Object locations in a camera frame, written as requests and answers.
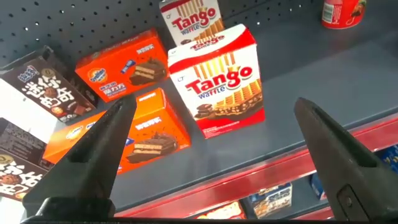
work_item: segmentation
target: chocolate wafer image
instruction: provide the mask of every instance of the chocolate wafer image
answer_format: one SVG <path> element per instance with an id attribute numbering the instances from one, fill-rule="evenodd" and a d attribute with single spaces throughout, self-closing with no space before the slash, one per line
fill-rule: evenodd
<path id="1" fill-rule="evenodd" d="M 205 31 L 201 32 L 199 36 L 195 37 L 194 40 L 199 40 L 211 35 L 215 35 L 216 33 L 224 30 L 224 24 L 222 18 L 217 19 L 209 28 L 205 29 Z"/>
<path id="2" fill-rule="evenodd" d="M 178 143 L 175 137 L 169 134 L 155 133 L 151 139 L 135 143 L 133 152 L 126 159 L 130 163 L 144 162 L 159 156 L 166 156 L 177 148 Z"/>
<path id="3" fill-rule="evenodd" d="M 261 80 L 258 78 L 249 85 L 217 102 L 214 111 L 216 118 L 237 116 L 262 108 Z"/>
<path id="4" fill-rule="evenodd" d="M 157 59 L 149 59 L 145 63 L 136 65 L 136 70 L 130 76 L 133 85 L 143 85 L 156 82 L 166 76 L 166 69 L 163 63 Z"/>
<path id="5" fill-rule="evenodd" d="M 213 106 L 211 104 L 202 104 L 197 107 L 198 113 L 195 115 L 195 118 L 206 118 L 213 114 Z"/>

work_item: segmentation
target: perforated metal panel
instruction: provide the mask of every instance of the perforated metal panel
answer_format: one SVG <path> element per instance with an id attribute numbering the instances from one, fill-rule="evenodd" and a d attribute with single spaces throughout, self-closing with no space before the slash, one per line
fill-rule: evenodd
<path id="1" fill-rule="evenodd" d="M 156 27 L 166 49 L 174 46 L 159 0 L 2 0 L 0 66 L 49 45 L 70 66 L 84 55 Z M 313 0 L 219 0 L 226 27 L 266 26 Z"/>

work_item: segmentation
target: snack box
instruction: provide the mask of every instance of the snack box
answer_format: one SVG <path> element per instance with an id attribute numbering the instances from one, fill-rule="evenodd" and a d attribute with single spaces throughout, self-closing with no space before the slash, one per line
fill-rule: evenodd
<path id="1" fill-rule="evenodd" d="M 398 146 L 390 146 L 376 153 L 376 155 L 398 174 Z"/>
<path id="2" fill-rule="evenodd" d="M 21 201 L 53 166 L 43 160 L 45 143 L 0 118 L 0 196 Z"/>
<path id="3" fill-rule="evenodd" d="M 0 78 L 62 122 L 93 109 L 98 96 L 44 46 L 0 68 Z"/>
<path id="4" fill-rule="evenodd" d="M 239 202 L 228 203 L 227 205 L 211 209 L 201 215 L 193 217 L 194 219 L 246 219 L 246 215 Z"/>
<path id="5" fill-rule="evenodd" d="M 280 209 L 292 205 L 293 188 L 291 183 L 262 189 L 248 197 L 258 218 L 266 217 Z"/>
<path id="6" fill-rule="evenodd" d="M 167 55 L 150 29 L 81 59 L 76 72 L 109 102 L 167 78 Z"/>
<path id="7" fill-rule="evenodd" d="M 322 187 L 321 180 L 319 179 L 319 176 L 317 173 L 311 175 L 310 184 L 319 200 L 326 199 L 325 190 Z"/>
<path id="8" fill-rule="evenodd" d="M 44 159 L 57 163 L 105 112 L 94 115 L 54 133 Z M 190 146 L 190 138 L 160 88 L 137 97 L 137 110 L 131 124 L 118 174 Z"/>
<path id="9" fill-rule="evenodd" d="M 265 120 L 256 41 L 244 25 L 169 50 L 169 70 L 205 138 Z"/>
<path id="10" fill-rule="evenodd" d="M 159 7 L 177 46 L 224 30 L 217 0 L 168 0 Z"/>

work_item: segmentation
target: cookie image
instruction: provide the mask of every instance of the cookie image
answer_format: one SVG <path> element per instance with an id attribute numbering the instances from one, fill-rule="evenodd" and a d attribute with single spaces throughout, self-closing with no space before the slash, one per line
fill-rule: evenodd
<path id="1" fill-rule="evenodd" d="M 51 111 L 55 114 L 62 114 L 63 113 L 63 109 L 61 107 L 58 106 L 54 106 L 53 108 L 51 108 Z"/>
<path id="2" fill-rule="evenodd" d="M 55 71 L 52 70 L 51 68 L 44 68 L 44 69 L 42 70 L 41 74 L 42 74 L 44 77 L 52 78 L 52 77 L 55 76 Z"/>
<path id="3" fill-rule="evenodd" d="M 11 156 L 1 154 L 0 155 L 0 165 L 8 165 L 14 161 L 14 158 Z"/>
<path id="4" fill-rule="evenodd" d="M 135 143 L 133 152 L 126 159 L 130 163 L 144 162 L 158 156 L 168 155 L 177 148 L 178 143 L 174 136 L 155 133 L 151 139 Z"/>
<path id="5" fill-rule="evenodd" d="M 147 62 L 136 65 L 136 70 L 130 76 L 133 85 L 143 85 L 156 82 L 166 76 L 164 64 L 157 59 L 150 58 Z"/>
<path id="6" fill-rule="evenodd" d="M 20 184 L 21 182 L 22 178 L 14 174 L 6 174 L 0 177 L 0 183 L 2 184 L 16 185 Z"/>
<path id="7" fill-rule="evenodd" d="M 52 87 L 47 87 L 44 90 L 44 96 L 46 96 L 48 98 L 56 98 L 57 95 L 58 95 L 57 90 Z"/>

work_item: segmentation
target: oreo box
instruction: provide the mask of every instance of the oreo box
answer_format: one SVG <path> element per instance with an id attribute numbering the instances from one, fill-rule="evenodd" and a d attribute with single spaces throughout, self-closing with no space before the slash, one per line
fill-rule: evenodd
<path id="1" fill-rule="evenodd" d="M 319 179 L 319 176 L 317 173 L 311 175 L 310 183 L 311 183 L 311 187 L 312 187 L 313 191 L 317 195 L 317 198 L 319 200 L 326 199 L 325 190 L 322 187 L 321 180 Z"/>
<path id="2" fill-rule="evenodd" d="M 293 188 L 291 183 L 262 189 L 248 197 L 258 218 L 266 217 L 280 209 L 292 205 Z"/>
<path id="3" fill-rule="evenodd" d="M 22 200 L 53 166 L 42 156 L 45 143 L 0 118 L 0 195 Z"/>
<path id="4" fill-rule="evenodd" d="M 95 109 L 98 101 L 47 46 L 0 68 L 0 78 L 62 122 Z"/>

